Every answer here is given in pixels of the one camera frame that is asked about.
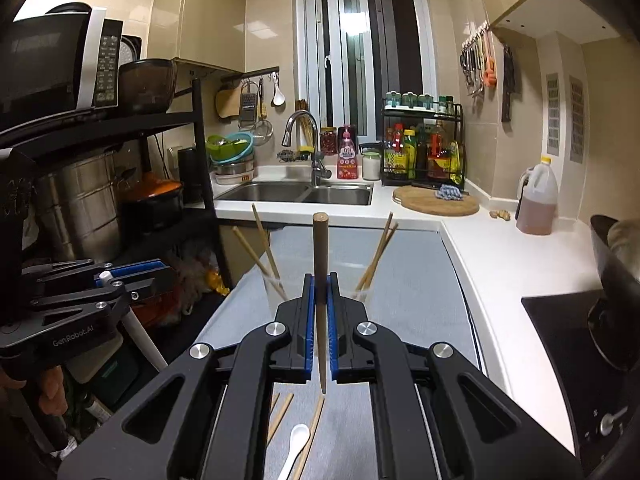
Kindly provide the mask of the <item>hanging dark cleaver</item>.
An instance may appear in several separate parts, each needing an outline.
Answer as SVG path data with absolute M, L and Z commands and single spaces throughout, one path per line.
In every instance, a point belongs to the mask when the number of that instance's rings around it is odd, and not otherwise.
M 503 46 L 503 90 L 501 121 L 511 121 L 512 94 L 516 88 L 515 63 L 511 48 L 505 44 Z

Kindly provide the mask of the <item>white striped ceramic spoon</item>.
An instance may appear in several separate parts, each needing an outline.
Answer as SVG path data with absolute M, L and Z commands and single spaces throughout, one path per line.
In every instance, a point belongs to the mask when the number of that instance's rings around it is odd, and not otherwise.
M 292 428 L 290 443 L 288 444 L 288 456 L 286 456 L 285 462 L 279 472 L 278 480 L 288 480 L 288 476 L 291 474 L 297 457 L 302 452 L 308 437 L 309 427 L 307 425 L 297 424 Z

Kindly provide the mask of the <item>blue dish cloth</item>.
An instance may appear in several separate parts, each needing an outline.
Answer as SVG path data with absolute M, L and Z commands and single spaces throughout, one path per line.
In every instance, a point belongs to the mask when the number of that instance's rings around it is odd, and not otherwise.
M 435 192 L 439 200 L 464 200 L 464 194 L 454 185 L 442 184 Z

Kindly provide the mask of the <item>hanging white ladle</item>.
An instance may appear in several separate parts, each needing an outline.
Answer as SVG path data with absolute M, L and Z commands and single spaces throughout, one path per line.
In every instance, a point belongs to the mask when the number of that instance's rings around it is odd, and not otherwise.
M 285 95 L 280 88 L 280 78 L 277 72 L 271 74 L 271 80 L 273 84 L 273 96 L 271 99 L 271 105 L 273 107 L 281 107 L 285 104 Z

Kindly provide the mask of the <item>red jar by faucet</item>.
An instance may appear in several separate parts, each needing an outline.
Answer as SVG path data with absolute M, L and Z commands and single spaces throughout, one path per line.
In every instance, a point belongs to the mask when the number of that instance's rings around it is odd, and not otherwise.
M 337 135 L 334 127 L 322 127 L 320 129 L 320 150 L 326 156 L 337 153 Z

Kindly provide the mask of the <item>black spice rack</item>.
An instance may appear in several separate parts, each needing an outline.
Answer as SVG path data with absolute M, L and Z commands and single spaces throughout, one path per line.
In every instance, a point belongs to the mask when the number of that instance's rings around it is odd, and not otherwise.
M 452 96 L 389 91 L 383 98 L 382 181 L 463 188 L 462 106 Z

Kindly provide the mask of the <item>oil jug with yellow cap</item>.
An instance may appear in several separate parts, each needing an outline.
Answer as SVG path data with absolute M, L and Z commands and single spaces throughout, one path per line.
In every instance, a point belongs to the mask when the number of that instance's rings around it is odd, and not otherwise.
M 518 182 L 516 227 L 525 234 L 549 235 L 558 199 L 558 182 L 551 167 L 551 158 L 541 156 L 540 163 L 525 170 Z

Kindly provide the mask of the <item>round wooden cutting board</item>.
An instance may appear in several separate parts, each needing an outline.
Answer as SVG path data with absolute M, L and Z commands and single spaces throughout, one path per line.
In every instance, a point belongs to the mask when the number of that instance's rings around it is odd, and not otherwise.
M 393 200 L 406 209 L 433 216 L 466 217 L 480 211 L 480 204 L 474 197 L 465 195 L 462 200 L 442 200 L 430 188 L 410 185 L 395 188 Z

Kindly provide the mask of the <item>dark brown bowl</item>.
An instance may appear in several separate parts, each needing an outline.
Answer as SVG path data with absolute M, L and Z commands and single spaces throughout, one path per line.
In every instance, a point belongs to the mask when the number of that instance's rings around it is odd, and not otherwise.
M 122 64 L 118 71 L 118 106 L 131 113 L 166 113 L 174 99 L 178 67 L 167 58 Z

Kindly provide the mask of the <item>green and blue bowls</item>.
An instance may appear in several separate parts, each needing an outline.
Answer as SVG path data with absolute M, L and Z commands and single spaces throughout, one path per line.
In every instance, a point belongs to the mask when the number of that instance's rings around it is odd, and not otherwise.
M 213 164 L 232 164 L 253 153 L 254 136 L 246 131 L 209 136 L 205 147 Z

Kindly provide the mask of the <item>white handled metal fork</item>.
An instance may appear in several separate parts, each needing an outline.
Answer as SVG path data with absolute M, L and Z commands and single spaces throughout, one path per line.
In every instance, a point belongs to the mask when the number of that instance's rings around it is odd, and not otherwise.
M 149 278 L 141 282 L 133 282 L 126 285 L 121 278 L 115 278 L 111 271 L 103 271 L 98 276 L 98 283 L 101 286 L 111 285 L 118 287 L 120 290 L 124 290 L 129 297 L 129 312 L 122 317 L 122 325 L 125 327 L 126 332 L 141 351 L 145 359 L 154 367 L 158 372 L 161 372 L 164 368 L 168 367 L 165 358 L 157 349 L 157 346 L 152 341 L 148 332 L 143 327 L 142 323 L 134 313 L 134 305 L 148 296 L 152 292 L 154 287 L 154 280 Z

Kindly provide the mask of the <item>hanging metal grater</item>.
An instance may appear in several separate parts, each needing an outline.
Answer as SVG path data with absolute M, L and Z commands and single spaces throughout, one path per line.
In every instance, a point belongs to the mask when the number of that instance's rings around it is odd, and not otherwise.
M 241 84 L 239 126 L 247 129 L 255 125 L 258 112 L 258 91 L 256 82 L 249 79 Z

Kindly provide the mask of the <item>gas stove top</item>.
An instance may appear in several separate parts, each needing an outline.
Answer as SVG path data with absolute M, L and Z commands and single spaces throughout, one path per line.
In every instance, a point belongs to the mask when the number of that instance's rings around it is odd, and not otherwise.
M 587 479 L 639 477 L 639 372 L 605 361 L 588 315 L 606 307 L 604 292 L 524 297 L 562 391 L 575 451 Z

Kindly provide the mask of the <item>hanging utensils on rail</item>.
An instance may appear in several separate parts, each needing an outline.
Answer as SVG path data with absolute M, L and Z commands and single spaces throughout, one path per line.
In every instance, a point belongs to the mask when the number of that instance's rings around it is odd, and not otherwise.
M 475 98 L 497 87 L 497 67 L 490 25 L 484 21 L 462 42 L 459 56 L 468 95 Z

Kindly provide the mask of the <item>large steel stock pot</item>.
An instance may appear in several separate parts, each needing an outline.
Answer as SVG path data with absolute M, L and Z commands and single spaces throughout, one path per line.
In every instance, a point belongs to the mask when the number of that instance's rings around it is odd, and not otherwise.
M 65 260 L 107 262 L 119 244 L 111 153 L 74 162 L 36 183 L 38 216 Z

